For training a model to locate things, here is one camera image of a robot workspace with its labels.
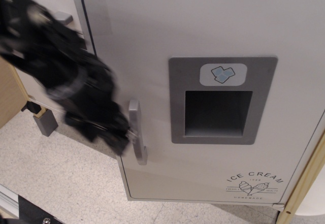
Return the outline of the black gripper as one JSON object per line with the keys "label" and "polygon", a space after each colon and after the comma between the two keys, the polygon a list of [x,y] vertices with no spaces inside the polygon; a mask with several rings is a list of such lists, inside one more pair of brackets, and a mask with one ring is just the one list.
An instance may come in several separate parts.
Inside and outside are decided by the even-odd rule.
{"label": "black gripper", "polygon": [[96,89],[84,78],[46,89],[47,96],[65,110],[65,123],[89,142],[101,135],[116,155],[129,144],[129,124],[108,93]]}

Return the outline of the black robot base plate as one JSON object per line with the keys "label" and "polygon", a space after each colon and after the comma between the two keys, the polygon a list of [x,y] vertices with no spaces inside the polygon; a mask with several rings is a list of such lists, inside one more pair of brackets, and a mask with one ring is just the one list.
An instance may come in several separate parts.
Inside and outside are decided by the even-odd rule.
{"label": "black robot base plate", "polygon": [[1,214],[1,223],[63,223],[27,199],[19,196],[18,200],[19,218],[4,217]]}

